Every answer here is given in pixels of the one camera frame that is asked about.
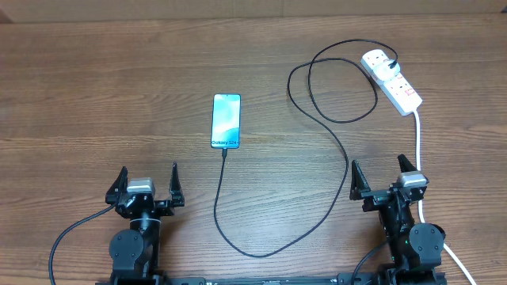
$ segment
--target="white power strip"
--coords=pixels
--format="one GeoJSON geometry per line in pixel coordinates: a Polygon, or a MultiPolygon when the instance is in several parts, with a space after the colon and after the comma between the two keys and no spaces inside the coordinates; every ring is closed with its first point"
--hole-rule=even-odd
{"type": "Polygon", "coordinates": [[[406,116],[417,110],[422,99],[400,73],[399,64],[396,63],[396,66],[390,67],[393,62],[394,60],[389,59],[380,49],[367,52],[361,59],[363,67],[398,109],[398,112],[402,116],[406,116]]]}

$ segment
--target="phone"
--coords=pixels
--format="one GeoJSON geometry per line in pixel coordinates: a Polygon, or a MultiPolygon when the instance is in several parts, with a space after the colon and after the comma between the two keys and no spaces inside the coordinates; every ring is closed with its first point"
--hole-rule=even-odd
{"type": "Polygon", "coordinates": [[[241,96],[216,94],[213,98],[212,147],[239,148],[241,96]]]}

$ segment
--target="beige wall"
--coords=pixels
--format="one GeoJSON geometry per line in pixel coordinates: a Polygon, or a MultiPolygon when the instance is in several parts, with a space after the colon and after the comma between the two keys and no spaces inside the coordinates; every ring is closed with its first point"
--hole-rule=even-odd
{"type": "Polygon", "coordinates": [[[495,13],[506,6],[507,0],[0,0],[0,22],[495,13]]]}

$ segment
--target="smartphone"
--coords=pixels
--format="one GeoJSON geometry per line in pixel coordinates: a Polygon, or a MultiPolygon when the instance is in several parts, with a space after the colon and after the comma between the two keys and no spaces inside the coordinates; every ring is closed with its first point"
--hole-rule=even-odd
{"type": "Polygon", "coordinates": [[[239,148],[241,96],[216,94],[213,98],[212,147],[239,148]]]}

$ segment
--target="wooden table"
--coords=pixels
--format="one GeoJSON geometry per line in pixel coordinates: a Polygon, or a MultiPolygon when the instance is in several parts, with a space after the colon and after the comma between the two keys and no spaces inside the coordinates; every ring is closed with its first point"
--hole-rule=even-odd
{"type": "MultiPolygon", "coordinates": [[[[219,201],[224,232],[260,254],[309,230],[330,206],[345,159],[329,133],[291,104],[287,78],[325,46],[352,38],[395,48],[425,100],[426,220],[446,230],[478,283],[507,283],[505,27],[501,14],[0,25],[0,283],[49,284],[54,240],[106,207],[105,191],[122,165],[130,177],[153,177],[162,198],[173,161],[187,204],[162,221],[161,266],[170,276],[352,271],[383,234],[375,212],[349,201],[350,175],[313,234],[251,259],[213,223],[221,157],[209,146],[213,94],[240,93],[242,145],[229,152],[219,201]]],[[[358,62],[373,48],[347,44],[326,56],[358,62]]],[[[306,75],[295,74],[292,90],[316,114],[306,75]]],[[[359,116],[373,104],[368,82],[346,63],[319,64],[312,80],[333,118],[359,116]]],[[[382,93],[365,119],[329,125],[373,188],[396,179],[398,154],[414,161],[414,118],[401,117],[382,93]]],[[[127,227],[110,212],[70,232],[55,256],[58,285],[106,280],[109,240],[127,227]]],[[[442,256],[438,271],[465,284],[442,256]]],[[[364,270],[387,261],[385,250],[364,270]]]]}

